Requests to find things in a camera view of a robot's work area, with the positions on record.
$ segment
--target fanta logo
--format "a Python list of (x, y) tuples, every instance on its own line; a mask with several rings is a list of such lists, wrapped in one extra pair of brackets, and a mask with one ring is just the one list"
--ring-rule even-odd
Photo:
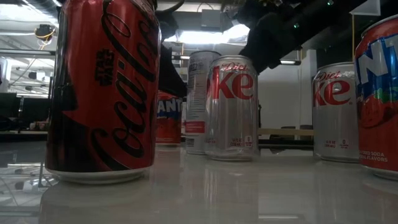
[(157, 104), (157, 118), (179, 119), (181, 113), (182, 100), (171, 98), (169, 100), (159, 100)]
[(379, 77), (389, 73), (389, 67), (396, 62), (398, 53), (398, 35), (381, 38), (370, 45), (370, 52), (365, 52), (356, 59), (356, 81), (362, 84), (369, 82), (369, 76), (374, 74)]
[(220, 92), (222, 92), (227, 99), (235, 98), (236, 96), (242, 100), (250, 100), (253, 97), (252, 91), (244, 92), (244, 90), (252, 89), (253, 84), (253, 77), (245, 73), (235, 74), (234, 72), (229, 72), (222, 80), (220, 80), (219, 66), (213, 68), (213, 84), (211, 90), (213, 99), (220, 98)]
[(248, 70), (247, 65), (242, 65), (239, 62), (237, 62), (237, 63), (226, 62), (221, 65), (221, 68), (223, 71), (226, 71), (226, 72), (232, 71), (232, 70), (236, 70), (236, 71), (247, 71)]
[(332, 80), (341, 77), (341, 72), (322, 72), (317, 75), (316, 80), (318, 82), (325, 81), (325, 80)]
[(325, 105), (343, 105), (351, 99), (345, 97), (345, 93), (349, 92), (349, 83), (343, 80), (333, 81), (330, 83), (314, 82), (313, 83), (313, 106)]

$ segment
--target white can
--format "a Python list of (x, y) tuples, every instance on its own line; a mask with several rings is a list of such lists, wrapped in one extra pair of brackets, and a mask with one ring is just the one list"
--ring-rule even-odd
[(218, 52), (201, 50), (189, 58), (185, 149), (190, 154), (205, 153), (207, 75), (212, 61), (220, 56)]
[(319, 68), (312, 87), (315, 154), (325, 160), (358, 162), (354, 64)]

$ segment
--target can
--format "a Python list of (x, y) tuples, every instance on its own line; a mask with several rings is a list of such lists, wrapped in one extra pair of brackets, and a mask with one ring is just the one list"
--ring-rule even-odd
[(185, 149), (189, 154), (205, 154), (206, 80), (212, 61), (219, 56), (218, 52), (200, 50), (189, 58), (185, 122)]
[(355, 53), (360, 163), (398, 180), (398, 15), (366, 29)]
[(84, 184), (141, 176), (155, 149), (160, 30), (153, 5), (69, 0), (57, 48), (47, 170)]
[(313, 79), (314, 152), (324, 160), (358, 162), (354, 63), (319, 68)]
[(181, 143), (182, 99), (162, 91), (157, 99), (156, 146), (176, 147)]
[(222, 56), (207, 78), (206, 148), (212, 159), (249, 161), (257, 150), (257, 73), (250, 59)]

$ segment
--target coca-cola logo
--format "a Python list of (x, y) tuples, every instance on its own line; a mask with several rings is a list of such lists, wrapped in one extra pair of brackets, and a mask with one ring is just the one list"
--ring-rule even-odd
[(332, 82), (313, 83), (313, 106), (343, 105), (350, 101), (351, 97), (346, 96), (350, 85), (343, 80)]
[(221, 69), (223, 71), (232, 71), (232, 70), (236, 70), (236, 71), (247, 71), (248, 70), (248, 66), (247, 65), (243, 65), (240, 64), (239, 62), (234, 63), (234, 62), (226, 62), (221, 64)]
[(339, 77), (341, 77), (340, 71), (338, 71), (338, 72), (322, 72), (317, 75), (316, 80), (318, 82), (322, 82), (325, 80), (337, 79)]
[[(147, 123), (145, 114), (149, 113), (150, 127), (154, 115), (153, 104), (155, 98), (147, 99), (146, 86), (142, 81), (153, 83), (156, 81), (156, 70), (148, 69), (157, 66), (158, 59), (158, 42), (159, 41), (159, 27), (148, 13), (138, 5), (135, 1), (127, 1), (131, 3), (137, 12), (142, 16), (142, 20), (138, 19), (134, 23), (138, 28), (129, 27), (130, 21), (123, 21), (122, 16), (108, 12), (108, 7), (113, 0), (103, 0), (103, 15), (101, 17), (101, 24), (103, 32), (106, 34), (108, 40), (117, 51), (115, 52), (115, 59), (117, 59), (117, 71), (115, 86), (118, 93), (124, 100), (114, 103), (113, 110), (118, 119), (122, 122), (124, 127), (115, 127), (108, 133), (106, 130), (96, 128), (91, 132), (91, 143), (97, 151), (103, 151), (99, 138), (108, 138), (109, 135), (113, 141), (125, 152), (133, 157), (140, 158), (144, 156), (144, 149), (142, 140), (136, 134), (148, 132), (146, 130)], [(131, 29), (136, 29), (138, 33), (132, 33)], [(122, 44), (128, 39), (129, 45)], [(135, 52), (131, 52), (131, 44), (136, 43)], [(124, 72), (128, 67), (135, 70), (134, 80), (127, 77)], [(151, 100), (150, 108), (147, 107), (147, 100)]]
[[(231, 88), (228, 86), (230, 80), (232, 80)], [(252, 91), (248, 93), (244, 92), (244, 90), (252, 89), (253, 85), (253, 77), (246, 73), (236, 74), (235, 72), (229, 72), (220, 81), (220, 68), (218, 66), (213, 68), (213, 86), (211, 90), (213, 99), (219, 99), (220, 92), (222, 92), (227, 99), (237, 97), (242, 100), (250, 100), (253, 97)]]

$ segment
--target silver can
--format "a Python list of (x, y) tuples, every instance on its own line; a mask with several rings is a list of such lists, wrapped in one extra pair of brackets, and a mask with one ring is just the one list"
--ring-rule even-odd
[(212, 61), (219, 56), (218, 52), (201, 50), (189, 58), (185, 149), (190, 154), (205, 153), (206, 79)]
[(324, 160), (358, 162), (354, 64), (319, 68), (313, 80), (314, 151)]
[(207, 79), (206, 149), (212, 159), (251, 160), (257, 150), (257, 73), (243, 56), (215, 60)]

